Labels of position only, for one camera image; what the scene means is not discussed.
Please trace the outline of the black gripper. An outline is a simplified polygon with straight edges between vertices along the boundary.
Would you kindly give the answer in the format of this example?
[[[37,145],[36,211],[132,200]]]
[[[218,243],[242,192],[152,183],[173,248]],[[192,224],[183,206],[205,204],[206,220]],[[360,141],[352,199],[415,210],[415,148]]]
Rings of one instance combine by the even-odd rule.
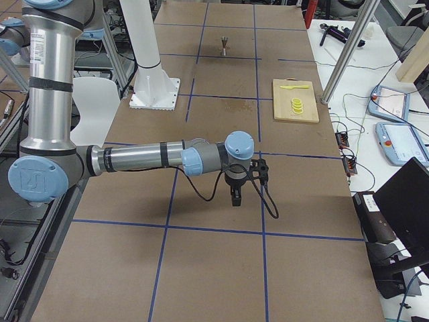
[[[225,182],[230,186],[232,205],[241,205],[241,189],[234,189],[233,187],[243,186],[247,179],[247,169],[240,164],[233,164],[228,170],[225,171]]]

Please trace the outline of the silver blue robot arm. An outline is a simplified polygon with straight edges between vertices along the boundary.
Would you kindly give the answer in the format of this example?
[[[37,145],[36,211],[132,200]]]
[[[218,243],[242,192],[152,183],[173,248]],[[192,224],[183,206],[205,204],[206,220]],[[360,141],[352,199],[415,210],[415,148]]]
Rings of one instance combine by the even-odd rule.
[[[28,46],[30,32],[22,20],[8,17],[1,21],[1,49],[6,55],[14,56]]]
[[[178,168],[186,176],[220,172],[231,188],[233,206],[241,204],[241,187],[257,164],[253,138],[244,131],[216,144],[196,138],[101,148],[71,140],[75,45],[85,32],[104,36],[101,1],[24,1],[22,18],[30,34],[29,123],[8,171],[16,194],[49,203],[80,180],[105,172]]]

